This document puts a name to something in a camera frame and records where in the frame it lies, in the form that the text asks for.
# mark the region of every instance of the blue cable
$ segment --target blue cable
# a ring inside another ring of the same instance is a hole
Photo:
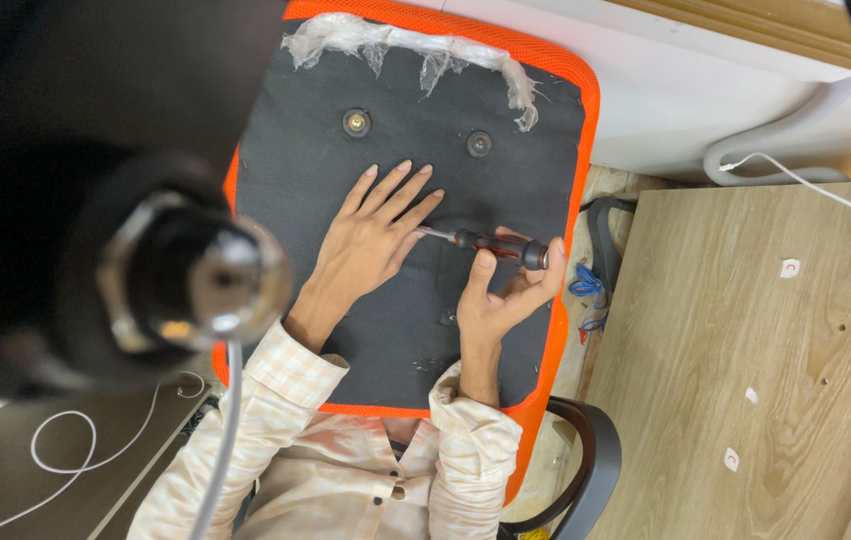
[[[609,318],[609,295],[606,294],[605,304],[600,306],[600,302],[602,301],[602,281],[581,261],[575,265],[575,276],[576,280],[569,284],[568,292],[579,297],[595,295],[595,304],[592,308],[596,311],[606,310],[605,315],[601,319],[586,321],[579,328],[583,332],[604,330],[606,320]]]

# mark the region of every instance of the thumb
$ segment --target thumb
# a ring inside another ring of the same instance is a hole
[[[468,273],[466,290],[462,291],[464,298],[484,301],[489,292],[489,282],[496,273],[496,256],[489,250],[479,250],[472,262],[472,270]]]

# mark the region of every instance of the black chair armrest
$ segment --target black chair armrest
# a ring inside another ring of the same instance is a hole
[[[623,468],[623,448],[612,420],[601,409],[574,399],[549,397],[546,411],[572,424],[582,439],[582,463],[568,487],[548,508],[525,521],[501,522],[499,540],[514,539],[565,517],[552,540],[582,540],[599,520]]]

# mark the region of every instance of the person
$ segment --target person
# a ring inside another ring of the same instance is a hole
[[[399,272],[422,237],[413,229],[444,196],[435,190],[402,214],[432,176],[426,165],[390,197],[411,165],[396,166],[364,201],[378,167],[361,176],[288,316],[249,359],[241,402],[220,401],[220,409],[242,412],[208,538],[496,537],[522,434],[499,409],[502,339],[562,289],[560,238],[549,244],[547,270],[519,269],[491,294],[496,258],[476,254],[457,310],[461,359],[430,391],[429,419],[316,412],[349,371],[345,359],[319,350],[353,302]],[[129,538],[189,536],[222,434],[223,415],[210,411],[145,497]],[[259,489],[233,533],[256,480]]]

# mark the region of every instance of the bolt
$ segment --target bolt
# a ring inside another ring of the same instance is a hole
[[[348,117],[348,128],[354,132],[361,132],[365,128],[365,118],[361,114],[353,114]]]

